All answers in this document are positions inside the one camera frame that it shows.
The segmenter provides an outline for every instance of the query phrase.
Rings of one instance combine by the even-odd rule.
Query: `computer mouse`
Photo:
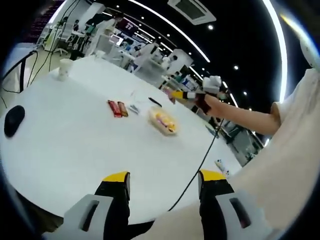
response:
[[[4,134],[8,138],[13,137],[24,118],[25,109],[23,106],[17,105],[10,109],[4,119]]]

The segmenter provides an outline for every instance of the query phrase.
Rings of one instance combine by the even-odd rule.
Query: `white round table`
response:
[[[57,70],[23,91],[8,109],[25,108],[25,118],[12,138],[0,135],[4,171],[12,186],[40,208],[64,216],[102,179],[131,173],[130,224],[150,221],[166,212],[195,174],[213,135],[189,109],[133,74],[102,59],[74,62],[70,79],[56,79]],[[166,137],[147,121],[151,97],[179,123],[177,136]],[[136,103],[141,114],[114,118],[107,100]],[[5,114],[1,118],[3,129]],[[233,156],[214,143],[205,168]],[[238,171],[235,159],[230,172]],[[198,200],[196,178],[177,208]]]

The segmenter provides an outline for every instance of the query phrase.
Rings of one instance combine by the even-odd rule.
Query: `black ceiling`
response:
[[[128,0],[97,2],[139,19],[163,35],[170,34],[169,39],[178,48],[192,53],[194,69],[199,74],[207,76],[209,74],[205,71],[208,71],[211,75],[221,76],[239,107],[268,112],[272,102],[279,99],[280,48],[275,27],[262,0],[201,0],[217,19],[212,23],[212,31],[208,30],[207,24],[192,25],[167,4],[168,0],[138,0],[185,32],[204,51],[210,63],[180,33],[148,10]],[[303,76],[307,64],[297,38],[283,21],[281,25],[288,48],[290,92]],[[141,28],[154,36],[159,35],[145,25]],[[175,48],[169,41],[164,40],[164,43]],[[239,70],[234,70],[234,65],[238,65]]]

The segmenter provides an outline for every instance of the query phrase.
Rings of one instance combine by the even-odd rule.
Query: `red snack wrapper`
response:
[[[108,104],[113,112],[113,115],[115,118],[122,118],[121,111],[119,109],[118,104],[116,104],[114,101],[108,100]]]
[[[119,106],[119,109],[120,109],[120,112],[122,114],[123,117],[128,117],[129,114],[128,114],[128,111],[126,109],[126,106],[123,102],[121,101],[118,101],[118,106]]]

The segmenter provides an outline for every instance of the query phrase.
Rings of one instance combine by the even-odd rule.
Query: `plastic food container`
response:
[[[178,132],[177,121],[161,107],[153,106],[149,112],[150,123],[166,136],[176,135]]]

